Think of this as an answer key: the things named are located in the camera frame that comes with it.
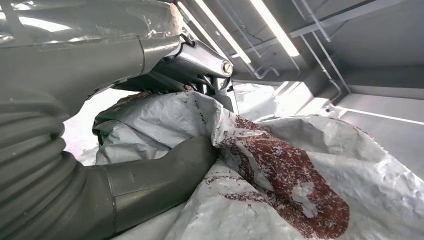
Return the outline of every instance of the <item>transparent plastic wrap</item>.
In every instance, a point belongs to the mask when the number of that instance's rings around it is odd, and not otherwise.
[[[221,151],[182,210],[157,218],[172,221],[151,230],[143,226],[151,221],[142,223],[120,240],[424,236],[423,180],[338,119],[256,124],[208,96],[180,92],[116,104],[96,117],[94,129],[103,142],[98,164],[159,158],[194,136],[210,137]]]
[[[182,32],[178,9],[157,0],[14,0],[1,8],[0,48],[135,36],[162,39]]]

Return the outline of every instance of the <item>gray flexible hose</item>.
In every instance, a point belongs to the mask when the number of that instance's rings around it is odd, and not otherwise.
[[[104,239],[184,201],[217,159],[205,137],[166,156],[84,167],[63,124],[33,112],[0,114],[0,239]]]

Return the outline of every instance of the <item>gray wall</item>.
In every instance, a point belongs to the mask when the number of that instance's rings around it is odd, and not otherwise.
[[[424,100],[350,94],[338,107],[423,124],[348,111],[341,119],[364,130],[397,160],[424,179]]]

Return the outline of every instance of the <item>metal ceiling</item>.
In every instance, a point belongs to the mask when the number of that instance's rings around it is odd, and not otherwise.
[[[387,87],[384,80],[374,78],[387,75],[384,67],[405,66],[397,71],[404,73],[404,76],[397,75],[398,81],[411,81],[404,85],[421,88],[422,84],[414,85],[418,77],[410,76],[424,74],[422,0],[263,0],[300,52],[300,56],[293,58],[282,48],[249,0],[205,0],[251,59],[254,70],[265,76],[263,79],[257,79],[258,75],[255,77],[236,57],[233,48],[195,0],[183,2],[233,61],[235,78],[256,83],[305,81],[318,95],[332,86],[328,75],[346,92],[343,80],[352,86],[369,80],[379,87]],[[408,66],[415,66],[414,72]],[[363,68],[376,68],[375,71],[381,72],[367,75],[369,69],[362,71]],[[360,82],[356,82],[357,77],[351,77],[358,74],[362,76]]]

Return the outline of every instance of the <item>protective cover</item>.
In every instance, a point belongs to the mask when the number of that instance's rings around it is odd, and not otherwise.
[[[194,136],[208,136],[220,148],[219,161],[187,203],[120,240],[424,236],[424,182],[338,119],[256,124],[210,97],[181,92],[116,104],[99,114],[94,131],[102,142],[98,164],[159,158]]]

